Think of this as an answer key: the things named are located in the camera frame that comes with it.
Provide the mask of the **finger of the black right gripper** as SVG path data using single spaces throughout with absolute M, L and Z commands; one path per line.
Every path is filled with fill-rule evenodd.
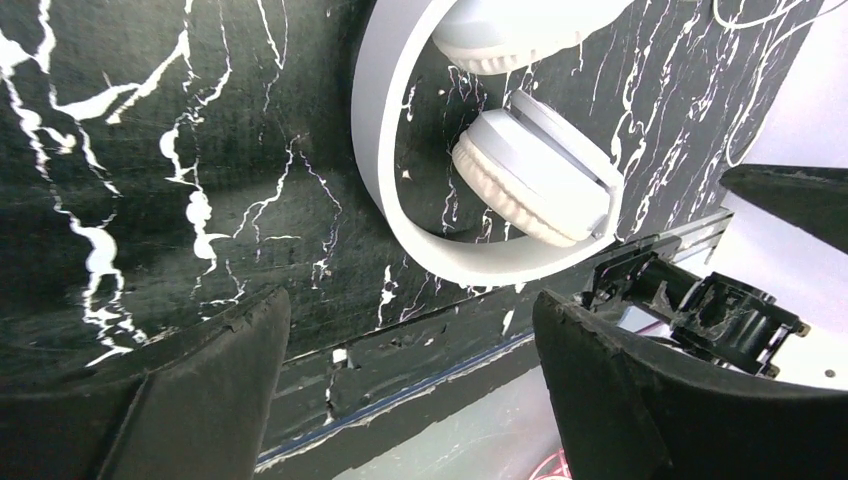
M 742 164 L 720 184 L 734 195 L 831 247 L 847 252 L 847 170 Z

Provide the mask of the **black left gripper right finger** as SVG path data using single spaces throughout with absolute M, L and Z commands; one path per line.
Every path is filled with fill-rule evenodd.
M 843 479 L 847 395 L 716 367 L 550 292 L 535 344 L 576 479 Z

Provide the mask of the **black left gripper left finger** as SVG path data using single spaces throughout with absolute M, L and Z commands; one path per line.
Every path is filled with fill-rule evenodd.
M 249 479 L 289 339 L 269 287 L 97 366 L 1 382 L 5 479 Z

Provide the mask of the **white beige headphones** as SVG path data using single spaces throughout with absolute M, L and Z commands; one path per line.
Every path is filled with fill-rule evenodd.
M 373 5 L 354 67 L 354 158 L 395 239 L 421 267 L 459 285 L 520 284 L 564 271 L 615 240 L 624 175 L 586 134 L 523 90 L 481 112 L 450 149 L 455 171 L 520 231 L 516 239 L 470 243 L 418 226 L 399 200 L 396 140 L 401 96 L 427 44 L 466 73 L 509 76 L 581 47 L 626 8 L 624 1 Z

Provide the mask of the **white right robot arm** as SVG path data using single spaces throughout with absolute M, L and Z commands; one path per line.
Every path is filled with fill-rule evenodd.
M 723 174 L 727 190 L 814 238 L 847 251 L 847 170 L 748 164 Z M 595 270 L 581 305 L 604 315 L 638 308 L 670 330 L 668 343 L 717 366 L 846 390 L 847 343 L 809 316 L 728 275 L 701 278 L 659 247 L 639 247 Z

